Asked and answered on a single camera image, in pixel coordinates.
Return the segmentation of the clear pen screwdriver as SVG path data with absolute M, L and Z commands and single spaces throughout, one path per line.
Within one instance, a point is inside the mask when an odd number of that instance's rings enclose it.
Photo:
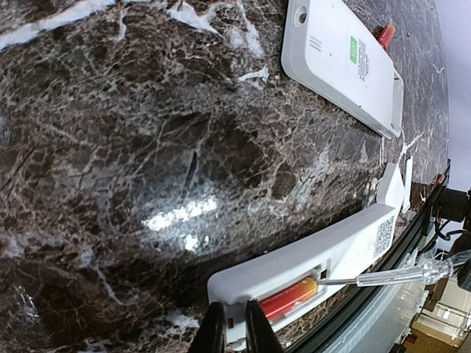
M 320 279 L 318 285 L 356 285 L 373 287 L 422 282 L 426 285 L 451 277 L 455 269 L 470 260 L 470 250 L 459 252 L 446 260 L 423 259 L 418 265 L 388 271 L 360 274 L 353 279 Z

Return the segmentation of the narrow white battery cover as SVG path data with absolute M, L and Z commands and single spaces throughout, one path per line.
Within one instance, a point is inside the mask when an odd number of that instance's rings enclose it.
M 405 214 L 411 207 L 411 184 L 412 184 L 412 175 L 413 175 L 413 163 L 414 158 L 410 156 L 406 160 L 405 164 L 405 173 L 404 173 L 404 197 L 401 207 L 401 213 Z

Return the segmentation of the white remote green buttons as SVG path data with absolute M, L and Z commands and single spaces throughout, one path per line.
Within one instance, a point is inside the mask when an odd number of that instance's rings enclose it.
M 289 1 L 281 65 L 385 138 L 402 132 L 403 79 L 372 33 L 343 1 Z

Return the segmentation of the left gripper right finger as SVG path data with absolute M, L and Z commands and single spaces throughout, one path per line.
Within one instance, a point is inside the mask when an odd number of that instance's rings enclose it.
M 247 351 L 252 353 L 284 353 L 272 327 L 257 300 L 245 308 Z

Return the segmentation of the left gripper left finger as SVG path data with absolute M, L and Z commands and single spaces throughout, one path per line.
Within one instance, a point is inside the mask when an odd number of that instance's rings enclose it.
M 213 302 L 196 332 L 188 353 L 224 352 L 224 308 L 220 302 Z

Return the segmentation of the red yellow battery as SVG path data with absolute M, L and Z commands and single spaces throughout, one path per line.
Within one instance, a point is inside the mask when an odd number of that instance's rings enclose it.
M 385 26 L 377 26 L 373 30 L 372 35 L 375 37 L 383 50 L 387 51 L 395 32 L 396 29 L 393 24 L 386 24 Z

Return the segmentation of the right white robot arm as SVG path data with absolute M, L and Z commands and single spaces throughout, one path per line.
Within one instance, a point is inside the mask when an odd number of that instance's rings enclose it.
M 435 217 L 434 240 L 440 238 L 449 241 L 452 235 L 470 233 L 470 190 L 465 192 L 445 188 L 432 209 L 432 215 Z M 444 234 L 442 230 L 451 221 L 462 223 L 463 228 Z

